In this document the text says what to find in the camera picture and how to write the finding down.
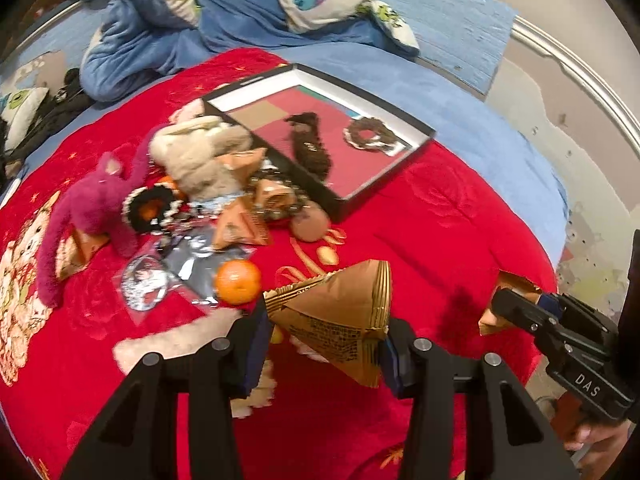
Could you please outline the person right hand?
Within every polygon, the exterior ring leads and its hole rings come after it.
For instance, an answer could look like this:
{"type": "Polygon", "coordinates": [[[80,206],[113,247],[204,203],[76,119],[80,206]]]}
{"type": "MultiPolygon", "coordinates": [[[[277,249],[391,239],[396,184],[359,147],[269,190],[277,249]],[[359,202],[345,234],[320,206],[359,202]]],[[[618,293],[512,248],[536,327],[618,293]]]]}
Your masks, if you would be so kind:
{"type": "Polygon", "coordinates": [[[582,402],[569,392],[555,401],[551,426],[567,451],[578,452],[588,448],[578,463],[583,479],[601,479],[614,464],[634,429],[630,420],[614,425],[593,422],[582,410],[582,402]]]}

